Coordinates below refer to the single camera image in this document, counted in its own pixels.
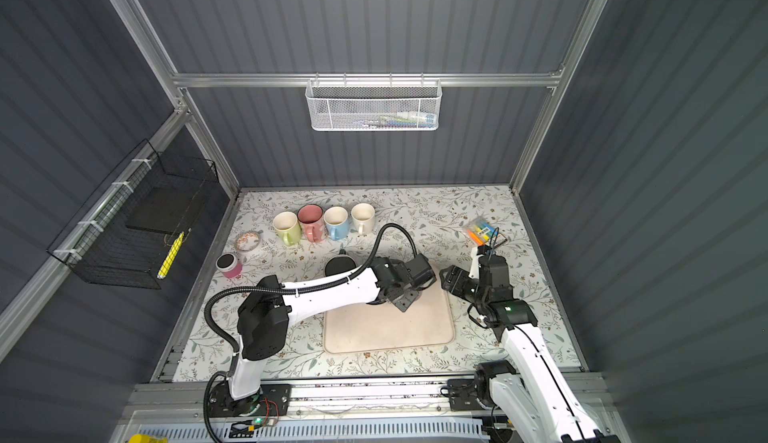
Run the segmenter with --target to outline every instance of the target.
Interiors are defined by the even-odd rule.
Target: wire basket
[[[442,87],[306,84],[312,129],[318,131],[434,131]]]
[[[216,166],[152,152],[125,181],[112,184],[117,191],[92,219],[73,217],[83,229],[72,247],[60,246],[62,232],[48,253],[86,283],[159,289],[218,184]]]

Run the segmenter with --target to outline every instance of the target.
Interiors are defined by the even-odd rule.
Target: pink container
[[[322,241],[326,237],[322,208],[317,205],[306,205],[299,210],[299,224],[310,243]]]
[[[227,278],[234,278],[243,271],[243,263],[237,259],[234,253],[225,253],[216,260],[216,267]]]

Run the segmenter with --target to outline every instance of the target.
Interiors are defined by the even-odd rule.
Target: red mug
[[[299,223],[310,243],[322,241],[326,237],[326,224],[322,221],[322,208],[306,205],[299,210]]]

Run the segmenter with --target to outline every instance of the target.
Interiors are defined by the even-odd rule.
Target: floral tablecloth
[[[485,216],[509,239],[498,249],[507,259],[515,294],[527,301],[538,318],[549,351],[562,368],[578,367],[579,361],[552,299],[542,269],[533,254],[518,209],[506,186],[455,186],[427,188],[372,188],[315,191],[249,192],[243,196],[226,251],[234,250],[234,239],[243,231],[255,230],[262,238],[260,251],[244,265],[235,279],[216,273],[206,299],[233,285],[255,285],[264,276],[276,274],[280,281],[302,281],[322,276],[323,267],[341,247],[358,262],[367,256],[374,234],[351,233],[341,241],[325,239],[283,246],[272,229],[272,219],[283,211],[298,211],[316,203],[323,209],[358,202],[376,208],[377,228],[384,223],[402,225],[413,235],[419,251],[439,268],[456,264],[469,267],[468,237],[463,226],[476,216]],[[379,246],[379,255],[410,258],[405,237],[389,230]],[[312,316],[288,330],[285,347],[269,358],[264,378],[298,378],[330,375],[399,375],[471,371],[479,361],[506,357],[491,330],[480,329],[466,317],[467,303],[448,295],[456,326],[456,338],[447,345],[393,349],[379,352],[331,355],[322,350],[323,314]],[[236,333],[236,310],[245,295],[232,295],[214,306],[215,320]],[[231,348],[205,324],[200,309],[178,365],[175,381],[204,381],[216,370],[229,368]]]

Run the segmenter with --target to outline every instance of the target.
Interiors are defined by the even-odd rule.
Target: green mug
[[[284,211],[275,216],[272,226],[285,246],[293,246],[301,240],[301,225],[293,212]]]

